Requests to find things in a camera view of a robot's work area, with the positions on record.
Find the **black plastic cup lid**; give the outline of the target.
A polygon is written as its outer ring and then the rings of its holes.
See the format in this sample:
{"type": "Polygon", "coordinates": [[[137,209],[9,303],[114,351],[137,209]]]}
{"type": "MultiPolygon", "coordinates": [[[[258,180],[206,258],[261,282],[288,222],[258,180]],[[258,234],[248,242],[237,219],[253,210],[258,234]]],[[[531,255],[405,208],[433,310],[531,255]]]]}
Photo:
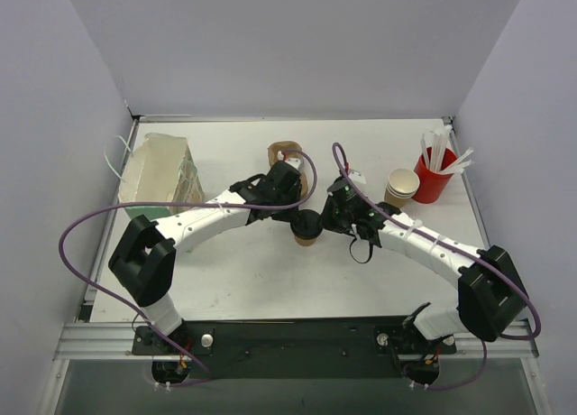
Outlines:
{"type": "Polygon", "coordinates": [[[316,240],[323,231],[321,216],[315,210],[301,209],[291,220],[290,229],[297,239],[316,240]]]}

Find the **brown paper coffee cup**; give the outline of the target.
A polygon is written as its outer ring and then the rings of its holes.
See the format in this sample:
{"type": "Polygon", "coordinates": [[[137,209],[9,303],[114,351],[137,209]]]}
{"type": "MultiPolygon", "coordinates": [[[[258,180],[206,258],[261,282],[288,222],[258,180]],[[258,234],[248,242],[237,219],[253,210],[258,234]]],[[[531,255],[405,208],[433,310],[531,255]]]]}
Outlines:
{"type": "Polygon", "coordinates": [[[311,246],[316,242],[315,238],[305,239],[305,238],[299,237],[297,235],[294,236],[294,239],[297,242],[297,244],[299,244],[300,246],[304,246],[304,247],[311,246]]]}

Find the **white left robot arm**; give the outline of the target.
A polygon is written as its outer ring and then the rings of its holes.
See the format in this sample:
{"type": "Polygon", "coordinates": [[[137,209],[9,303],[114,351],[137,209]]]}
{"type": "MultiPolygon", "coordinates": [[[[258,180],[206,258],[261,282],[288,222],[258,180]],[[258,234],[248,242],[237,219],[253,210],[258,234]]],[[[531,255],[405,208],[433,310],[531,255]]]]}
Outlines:
{"type": "Polygon", "coordinates": [[[234,183],[202,207],[171,217],[133,218],[108,267],[155,326],[152,341],[165,353],[185,341],[182,317],[169,295],[178,252],[194,249],[225,231],[267,218],[289,221],[301,199],[301,158],[277,161],[265,175],[234,183]]]}

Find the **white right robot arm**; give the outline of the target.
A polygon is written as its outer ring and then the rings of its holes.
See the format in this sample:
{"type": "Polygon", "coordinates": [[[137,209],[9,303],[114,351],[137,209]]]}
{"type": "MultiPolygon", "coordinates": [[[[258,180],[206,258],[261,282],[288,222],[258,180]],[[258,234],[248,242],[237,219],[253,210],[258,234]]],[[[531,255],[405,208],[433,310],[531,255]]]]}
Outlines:
{"type": "Polygon", "coordinates": [[[469,332],[485,342],[505,335],[527,305],[527,292],[508,253],[487,250],[439,235],[386,203],[369,204],[342,177],[327,190],[323,229],[365,241],[370,249],[403,254],[456,289],[446,305],[426,303],[406,319],[425,340],[469,332]]]}

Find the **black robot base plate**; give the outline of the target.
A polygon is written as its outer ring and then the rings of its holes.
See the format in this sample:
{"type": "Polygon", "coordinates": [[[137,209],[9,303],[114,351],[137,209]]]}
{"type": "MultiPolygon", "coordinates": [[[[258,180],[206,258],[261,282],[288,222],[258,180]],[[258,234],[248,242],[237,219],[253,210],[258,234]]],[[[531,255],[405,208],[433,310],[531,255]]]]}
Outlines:
{"type": "Polygon", "coordinates": [[[152,360],[154,379],[397,378],[405,364],[437,375],[436,355],[453,343],[426,341],[402,316],[186,321],[171,346],[151,329],[135,330],[132,355],[152,360]]]}

